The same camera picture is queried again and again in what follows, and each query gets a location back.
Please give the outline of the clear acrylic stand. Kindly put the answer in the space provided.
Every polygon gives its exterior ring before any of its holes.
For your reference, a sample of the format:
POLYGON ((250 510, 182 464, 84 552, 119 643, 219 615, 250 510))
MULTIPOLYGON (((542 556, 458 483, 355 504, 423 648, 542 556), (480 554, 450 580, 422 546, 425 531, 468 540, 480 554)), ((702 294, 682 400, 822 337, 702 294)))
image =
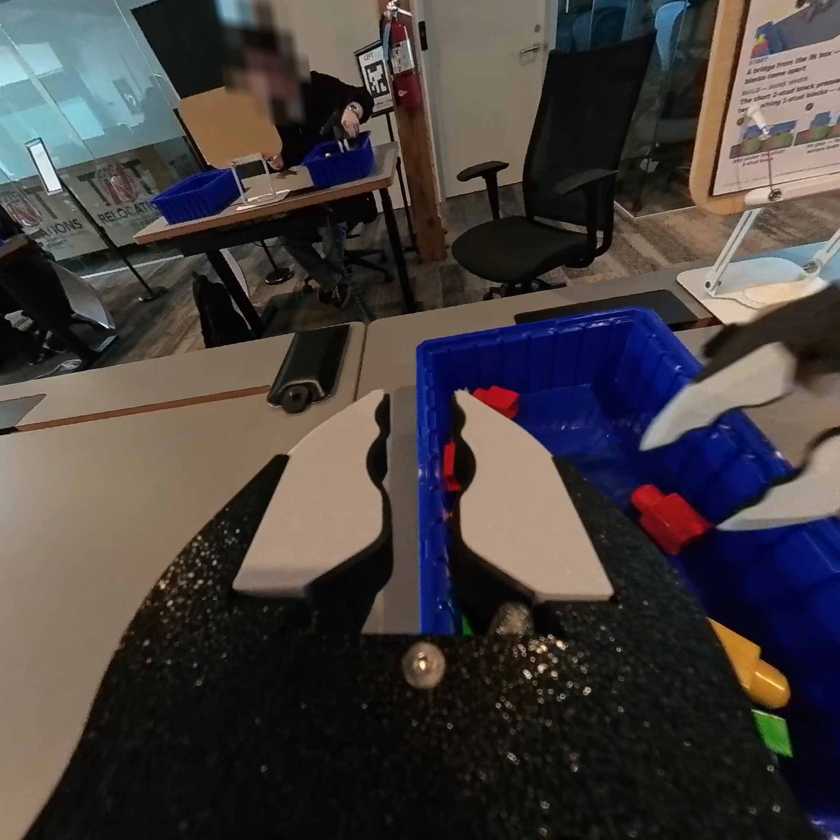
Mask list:
POLYGON ((273 202, 276 191, 272 170, 262 153, 234 157, 230 162, 242 206, 258 206, 273 202))

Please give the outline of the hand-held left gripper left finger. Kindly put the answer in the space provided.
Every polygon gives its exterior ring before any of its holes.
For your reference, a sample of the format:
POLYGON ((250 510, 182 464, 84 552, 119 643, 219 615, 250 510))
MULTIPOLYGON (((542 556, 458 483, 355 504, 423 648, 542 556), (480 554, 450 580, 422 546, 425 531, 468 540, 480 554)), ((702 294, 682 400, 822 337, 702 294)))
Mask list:
POLYGON ((340 594, 375 599, 393 568, 390 431, 391 397, 374 389, 296 444, 283 458, 235 592, 312 599, 337 585, 340 594))

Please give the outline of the tan cardboard panel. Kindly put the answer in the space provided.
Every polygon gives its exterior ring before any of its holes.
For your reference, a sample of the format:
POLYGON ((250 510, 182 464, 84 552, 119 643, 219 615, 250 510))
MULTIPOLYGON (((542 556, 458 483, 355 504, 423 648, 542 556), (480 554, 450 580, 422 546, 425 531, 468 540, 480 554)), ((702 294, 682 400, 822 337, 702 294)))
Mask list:
POLYGON ((269 159, 281 152, 280 136, 266 107, 247 92, 217 87, 181 99, 177 111, 212 167, 226 169, 234 159, 250 154, 269 159))

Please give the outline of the brown edged office desk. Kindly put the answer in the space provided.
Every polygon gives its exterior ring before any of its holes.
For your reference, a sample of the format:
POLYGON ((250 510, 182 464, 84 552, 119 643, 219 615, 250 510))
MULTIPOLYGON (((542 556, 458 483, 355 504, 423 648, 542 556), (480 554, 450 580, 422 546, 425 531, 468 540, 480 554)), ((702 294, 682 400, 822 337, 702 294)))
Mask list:
POLYGON ((220 213, 196 220, 169 224, 163 217, 141 229, 133 236, 137 245, 170 243, 183 256, 205 255, 224 287, 230 293, 239 313, 245 318, 256 336, 261 336, 270 321, 270 316, 258 311, 249 297, 247 287, 236 277, 223 249, 257 242, 277 236, 275 228, 290 214, 302 212, 305 208, 334 203, 352 196, 378 193, 389 237, 395 275, 399 281, 403 299, 403 311, 417 309, 413 281, 408 274, 400 229, 389 193, 396 177, 399 158, 398 142, 384 143, 373 149, 374 162, 371 173, 357 181, 347 182, 324 190, 312 186, 306 169, 297 168, 294 175, 279 178, 278 174, 264 175, 255 179, 249 188, 253 192, 258 186, 279 186, 286 194, 270 197, 263 203, 245 203, 243 199, 228 206, 220 213))

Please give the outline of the black desk hatch with knob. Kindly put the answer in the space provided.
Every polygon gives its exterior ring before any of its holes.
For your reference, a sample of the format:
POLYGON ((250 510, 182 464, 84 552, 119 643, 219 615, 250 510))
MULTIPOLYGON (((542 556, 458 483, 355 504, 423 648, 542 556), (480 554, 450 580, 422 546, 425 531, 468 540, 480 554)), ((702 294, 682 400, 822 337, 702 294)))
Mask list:
POLYGON ((288 415, 301 414, 335 390, 350 340, 348 323, 297 332, 266 401, 288 415))

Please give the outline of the white poster stand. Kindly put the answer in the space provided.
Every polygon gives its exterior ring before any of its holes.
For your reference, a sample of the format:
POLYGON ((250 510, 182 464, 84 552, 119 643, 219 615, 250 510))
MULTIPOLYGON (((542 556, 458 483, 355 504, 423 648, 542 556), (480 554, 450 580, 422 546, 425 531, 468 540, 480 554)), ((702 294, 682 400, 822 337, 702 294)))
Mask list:
POLYGON ((736 258, 747 233, 769 204, 752 205, 742 213, 712 266, 678 274, 683 289, 725 325, 750 322, 774 308, 811 297, 833 283, 829 274, 838 260, 838 231, 803 264, 773 255, 736 258))

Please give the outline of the instruction poster on white stand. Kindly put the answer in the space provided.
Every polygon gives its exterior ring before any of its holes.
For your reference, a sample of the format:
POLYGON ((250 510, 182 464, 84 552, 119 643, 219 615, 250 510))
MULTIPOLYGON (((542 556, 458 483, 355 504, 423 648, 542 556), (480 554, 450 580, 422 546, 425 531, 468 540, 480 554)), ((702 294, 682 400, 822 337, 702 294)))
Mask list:
POLYGON ((791 184, 762 187, 724 196, 711 194, 721 141, 721 126, 726 115, 748 5, 747 1, 720 1, 718 4, 689 174, 689 192, 694 203, 720 215, 740 213, 749 206, 765 202, 776 204, 838 191, 839 163, 838 174, 830 177, 808 178, 791 184))

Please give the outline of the black mesh office chair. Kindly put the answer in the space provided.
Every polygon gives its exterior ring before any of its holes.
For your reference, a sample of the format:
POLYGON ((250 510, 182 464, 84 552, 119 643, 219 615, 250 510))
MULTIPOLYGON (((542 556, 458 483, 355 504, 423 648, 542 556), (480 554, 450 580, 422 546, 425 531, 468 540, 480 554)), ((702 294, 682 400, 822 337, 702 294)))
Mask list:
POLYGON ((492 219, 451 245, 462 268, 495 282, 483 299, 560 289, 543 276, 588 267, 611 247, 617 170, 654 52, 654 30, 584 52, 549 52, 522 169, 523 214, 501 216, 503 161, 473 164, 460 182, 484 180, 492 219))

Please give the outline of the black backpack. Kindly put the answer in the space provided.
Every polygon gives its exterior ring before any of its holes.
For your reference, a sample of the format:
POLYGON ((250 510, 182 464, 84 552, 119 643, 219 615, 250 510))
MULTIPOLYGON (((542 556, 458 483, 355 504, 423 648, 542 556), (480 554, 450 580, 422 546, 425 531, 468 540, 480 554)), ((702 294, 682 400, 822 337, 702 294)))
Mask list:
POLYGON ((204 348, 217 349, 258 340, 260 330, 253 330, 224 283, 192 272, 192 295, 201 326, 204 348))

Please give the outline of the red mega block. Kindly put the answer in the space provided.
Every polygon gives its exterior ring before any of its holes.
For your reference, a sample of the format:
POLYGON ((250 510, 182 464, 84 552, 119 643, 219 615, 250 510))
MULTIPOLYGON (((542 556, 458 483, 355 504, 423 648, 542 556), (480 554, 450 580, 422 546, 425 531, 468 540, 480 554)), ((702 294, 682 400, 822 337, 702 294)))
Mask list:
POLYGON ((683 497, 653 485, 636 488, 631 503, 639 528, 668 556, 679 555, 713 529, 683 497))

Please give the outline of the printed instruction poster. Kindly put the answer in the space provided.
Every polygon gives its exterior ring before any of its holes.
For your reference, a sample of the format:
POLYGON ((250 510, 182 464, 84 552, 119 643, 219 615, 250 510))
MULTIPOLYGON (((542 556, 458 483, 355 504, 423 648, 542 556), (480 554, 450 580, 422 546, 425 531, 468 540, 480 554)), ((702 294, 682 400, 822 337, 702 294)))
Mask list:
POLYGON ((713 196, 838 174, 839 2, 749 2, 713 196))

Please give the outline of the red fire extinguisher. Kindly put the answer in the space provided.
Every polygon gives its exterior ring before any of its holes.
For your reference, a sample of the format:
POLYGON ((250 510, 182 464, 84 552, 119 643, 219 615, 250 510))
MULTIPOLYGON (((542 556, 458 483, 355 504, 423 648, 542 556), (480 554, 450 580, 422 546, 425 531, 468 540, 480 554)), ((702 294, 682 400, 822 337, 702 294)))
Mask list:
POLYGON ((414 112, 423 106, 423 90, 414 48, 413 14, 388 1, 381 17, 381 44, 391 74, 395 107, 414 112))

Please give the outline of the flat black desk cover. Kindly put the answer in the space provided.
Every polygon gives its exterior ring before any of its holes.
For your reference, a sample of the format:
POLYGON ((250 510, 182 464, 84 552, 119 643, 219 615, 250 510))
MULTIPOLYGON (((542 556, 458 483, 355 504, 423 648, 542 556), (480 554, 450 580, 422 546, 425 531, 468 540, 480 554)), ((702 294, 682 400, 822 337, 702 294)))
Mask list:
POLYGON ((689 329, 692 324, 706 318, 705 316, 695 314, 673 292, 660 289, 619 297, 571 303, 554 308, 524 311, 514 316, 514 322, 515 324, 540 322, 590 313, 610 312, 625 308, 650 310, 672 329, 689 329))
POLYGON ((14 434, 26 415, 37 407, 46 394, 20 396, 1 401, 1 435, 14 434))

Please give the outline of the wooden pillar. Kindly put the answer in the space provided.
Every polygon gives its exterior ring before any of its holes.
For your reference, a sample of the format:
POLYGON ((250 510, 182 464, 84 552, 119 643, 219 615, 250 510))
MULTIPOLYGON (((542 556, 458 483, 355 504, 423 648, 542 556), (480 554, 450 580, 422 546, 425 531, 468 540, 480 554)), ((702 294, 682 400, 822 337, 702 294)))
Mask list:
POLYGON ((418 255, 423 264, 432 264, 446 258, 447 244, 438 194, 437 165, 418 22, 412 2, 378 1, 376 5, 381 18, 381 28, 390 22, 390 5, 401 9, 397 17, 407 27, 416 61, 418 104, 408 108, 396 102, 395 117, 418 255))

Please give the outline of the black white marker sign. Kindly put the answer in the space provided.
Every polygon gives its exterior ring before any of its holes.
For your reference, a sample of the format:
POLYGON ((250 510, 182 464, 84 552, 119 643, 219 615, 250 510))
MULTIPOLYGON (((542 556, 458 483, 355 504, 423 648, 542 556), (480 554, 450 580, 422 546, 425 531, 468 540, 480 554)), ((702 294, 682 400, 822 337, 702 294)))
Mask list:
POLYGON ((373 99, 372 116, 392 112, 394 97, 382 42, 375 41, 353 53, 364 88, 373 99))

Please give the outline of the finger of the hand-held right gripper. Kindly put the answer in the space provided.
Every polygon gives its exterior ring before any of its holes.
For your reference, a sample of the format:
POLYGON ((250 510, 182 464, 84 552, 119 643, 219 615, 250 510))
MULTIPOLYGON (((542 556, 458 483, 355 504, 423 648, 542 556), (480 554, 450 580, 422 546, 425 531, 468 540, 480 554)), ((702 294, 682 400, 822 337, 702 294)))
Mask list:
POLYGON ((821 435, 791 479, 719 523, 721 532, 778 529, 830 518, 839 509, 839 436, 821 435))
POLYGON ((765 344, 717 372, 684 386, 653 418, 643 452, 668 446, 713 425, 723 414, 772 403, 791 390, 797 359, 782 344, 765 344))

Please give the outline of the white door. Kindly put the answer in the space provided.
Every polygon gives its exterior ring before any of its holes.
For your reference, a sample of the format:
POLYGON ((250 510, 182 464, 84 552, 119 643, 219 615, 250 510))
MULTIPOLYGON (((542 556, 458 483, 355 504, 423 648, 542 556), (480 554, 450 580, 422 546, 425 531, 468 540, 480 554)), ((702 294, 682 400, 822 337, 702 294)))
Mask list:
POLYGON ((522 181, 545 64, 554 46, 557 1, 413 2, 444 198, 484 190, 458 173, 501 161, 501 186, 522 181), (531 56, 519 50, 545 42, 531 56))

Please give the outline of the black stanchion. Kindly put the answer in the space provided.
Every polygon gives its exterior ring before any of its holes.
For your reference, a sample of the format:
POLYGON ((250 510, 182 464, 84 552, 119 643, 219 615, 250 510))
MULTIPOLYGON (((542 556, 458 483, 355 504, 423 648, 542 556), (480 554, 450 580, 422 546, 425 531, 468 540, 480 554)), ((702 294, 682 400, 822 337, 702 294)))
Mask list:
POLYGON ((269 286, 277 286, 292 280, 295 277, 295 270, 289 266, 282 266, 278 264, 264 240, 260 240, 259 244, 270 265, 270 270, 266 274, 266 284, 269 286))

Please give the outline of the black wall panel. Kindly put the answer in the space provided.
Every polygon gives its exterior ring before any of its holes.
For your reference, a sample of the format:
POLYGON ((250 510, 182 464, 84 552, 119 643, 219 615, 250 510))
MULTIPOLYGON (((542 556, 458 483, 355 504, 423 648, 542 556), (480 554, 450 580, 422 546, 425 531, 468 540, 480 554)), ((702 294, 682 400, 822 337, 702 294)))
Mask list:
POLYGON ((155 1, 131 14, 180 99, 224 87, 214 1, 155 1))

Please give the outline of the blue plastic bin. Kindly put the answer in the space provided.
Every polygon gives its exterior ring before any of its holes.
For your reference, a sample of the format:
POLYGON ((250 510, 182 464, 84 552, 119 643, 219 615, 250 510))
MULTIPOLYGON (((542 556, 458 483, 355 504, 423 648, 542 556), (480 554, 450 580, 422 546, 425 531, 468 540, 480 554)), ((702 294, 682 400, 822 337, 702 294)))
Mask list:
MULTIPOLYGON (((720 522, 792 468, 741 413, 639 453, 652 416, 700 363, 653 312, 623 309, 466 333, 416 350, 419 621, 459 634, 448 582, 443 478, 451 396, 493 385, 518 394, 517 424, 623 513, 645 485, 720 522)), ((791 683, 783 711, 793 755, 782 771, 805 812, 838 835, 838 520, 709 533, 668 558, 707 613, 760 646, 791 683)))
POLYGON ((317 190, 363 180, 375 168, 371 133, 362 132, 354 140, 321 142, 310 150, 301 165, 317 190))
POLYGON ((169 225, 184 224, 220 214, 242 196, 230 169, 190 175, 150 200, 169 225))

